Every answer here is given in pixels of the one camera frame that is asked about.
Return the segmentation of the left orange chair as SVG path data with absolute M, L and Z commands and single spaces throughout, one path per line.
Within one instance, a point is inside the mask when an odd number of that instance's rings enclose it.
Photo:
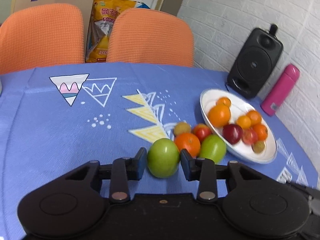
M 84 62 L 84 23 L 71 4 L 30 7 L 1 25 L 1 74 Z

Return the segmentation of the pink thermos bottle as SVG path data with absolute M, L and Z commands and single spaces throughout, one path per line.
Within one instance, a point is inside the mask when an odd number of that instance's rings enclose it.
M 281 104 L 287 98 L 300 77 L 300 70 L 293 64 L 288 64 L 278 80 L 271 88 L 263 102 L 261 109 L 268 115 L 273 116 Z

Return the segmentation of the right orange chair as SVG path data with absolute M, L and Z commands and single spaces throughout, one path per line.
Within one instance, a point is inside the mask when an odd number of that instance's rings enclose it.
M 171 14 L 127 9 L 114 23 L 106 61 L 192 67 L 193 33 L 184 20 Z

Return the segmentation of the green apple fruit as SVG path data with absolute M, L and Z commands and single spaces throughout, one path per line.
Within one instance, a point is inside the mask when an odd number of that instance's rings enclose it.
M 168 139 L 156 140 L 147 153 L 147 165 L 156 178 L 169 178 L 178 170 L 180 153 L 176 144 Z

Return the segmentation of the red tomato fruit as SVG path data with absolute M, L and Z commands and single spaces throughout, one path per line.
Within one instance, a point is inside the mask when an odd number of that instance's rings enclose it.
M 192 133 L 199 139 L 200 143 L 202 143 L 206 137 L 212 134 L 210 128 L 205 124 L 196 125 L 193 128 Z

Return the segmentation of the yellow snack bag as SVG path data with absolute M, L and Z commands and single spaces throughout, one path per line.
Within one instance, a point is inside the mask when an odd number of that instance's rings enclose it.
M 117 17 L 130 8 L 148 9 L 145 3 L 132 0 L 94 0 L 89 22 L 85 61 L 105 62 L 108 44 Z

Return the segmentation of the orange tangerine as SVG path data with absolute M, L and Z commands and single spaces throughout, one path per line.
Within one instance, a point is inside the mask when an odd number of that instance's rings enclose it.
M 196 158 L 200 153 L 201 143 L 193 133 L 179 134 L 175 137 L 174 143 L 179 151 L 186 149 L 193 158 Z

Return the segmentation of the large orange mandarin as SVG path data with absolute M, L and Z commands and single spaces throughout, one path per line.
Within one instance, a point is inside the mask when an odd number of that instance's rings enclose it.
M 214 127 L 220 128 L 229 123 L 231 111 L 226 105 L 216 105 L 210 109 L 207 117 Z

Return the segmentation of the blue patterned tablecloth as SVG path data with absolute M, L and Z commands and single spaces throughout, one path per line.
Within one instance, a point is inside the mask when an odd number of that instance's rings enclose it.
M 148 153 L 175 125 L 204 119 L 200 95 L 230 92 L 226 73 L 156 64 L 34 68 L 1 77 L 1 239 L 290 239 L 309 217 L 315 168 L 279 120 L 271 163 L 228 154 L 218 199 L 196 200 L 181 166 L 169 178 L 128 181 L 131 201 L 109 200 L 100 166 Z M 255 109 L 257 101 L 247 101 Z

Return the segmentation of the small orange kumquat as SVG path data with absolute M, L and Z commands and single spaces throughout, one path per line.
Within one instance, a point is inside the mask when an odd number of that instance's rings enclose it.
M 255 124 L 252 126 L 253 131 L 257 134 L 259 141 L 265 141 L 268 137 L 268 129 L 263 124 Z
M 249 129 L 252 125 L 251 119 L 247 115 L 241 115 L 237 118 L 236 124 L 242 129 Z

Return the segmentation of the small orange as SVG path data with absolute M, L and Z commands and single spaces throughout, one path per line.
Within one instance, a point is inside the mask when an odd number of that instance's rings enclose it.
M 251 126 L 260 124 L 262 121 L 262 117 L 260 115 L 260 113 L 256 110 L 250 110 L 246 113 L 246 116 L 249 117 L 250 121 L 251 121 Z
M 224 106 L 230 107 L 231 104 L 232 104 L 231 100 L 225 96 L 217 99 L 216 101 L 216 105 L 224 105 Z

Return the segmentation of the yellowish green small fruit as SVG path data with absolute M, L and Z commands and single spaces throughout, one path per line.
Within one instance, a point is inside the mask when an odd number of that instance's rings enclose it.
M 183 133 L 190 133 L 191 132 L 191 126 L 186 122 L 179 122 L 175 125 L 173 129 L 174 136 L 178 136 Z

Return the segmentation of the black speaker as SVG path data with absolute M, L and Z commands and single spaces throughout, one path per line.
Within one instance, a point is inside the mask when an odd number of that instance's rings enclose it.
M 268 30 L 254 28 L 236 57 L 227 85 L 243 98 L 255 98 L 278 63 L 283 44 L 276 37 L 277 30 L 276 24 Z

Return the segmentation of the olive brown small fruit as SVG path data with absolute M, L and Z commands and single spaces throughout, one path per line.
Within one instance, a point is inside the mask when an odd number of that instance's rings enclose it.
M 265 142 L 264 141 L 257 141 L 252 145 L 252 150 L 256 154 L 260 154 L 265 149 Z

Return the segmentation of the orange chair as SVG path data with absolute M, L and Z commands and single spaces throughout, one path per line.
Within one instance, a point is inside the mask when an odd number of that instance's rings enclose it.
M 171 14 L 127 9 L 114 23 L 106 61 L 192 67 L 193 33 L 184 20 Z
M 30 7 L 1 25 L 1 74 L 84 62 L 84 23 L 71 4 Z

